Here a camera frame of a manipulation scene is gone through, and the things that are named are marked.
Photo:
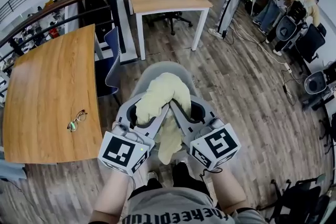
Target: red object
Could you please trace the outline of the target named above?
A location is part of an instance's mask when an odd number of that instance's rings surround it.
[[[57,31],[56,28],[50,29],[49,34],[51,35],[52,38],[57,38],[59,37],[59,32]]]

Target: white sneaker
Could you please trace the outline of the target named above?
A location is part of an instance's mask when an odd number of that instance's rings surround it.
[[[281,51],[276,51],[275,49],[273,50],[273,53],[276,54],[276,55],[278,55],[278,56],[282,55]]]
[[[257,26],[260,26],[260,25],[261,25],[261,22],[258,22],[257,20],[253,20],[252,23],[254,23],[254,24],[257,25]]]
[[[259,32],[261,32],[264,36],[267,35],[267,33],[266,33],[264,30],[262,30],[261,28],[258,28],[258,30],[259,30]]]
[[[157,176],[157,173],[154,172],[154,171],[151,171],[151,172],[148,172],[147,173],[147,182],[149,181],[149,179],[156,179],[156,180],[159,180],[159,177]]]
[[[208,29],[208,33],[216,38],[222,38],[222,35],[220,33],[218,33],[214,28],[209,28]]]

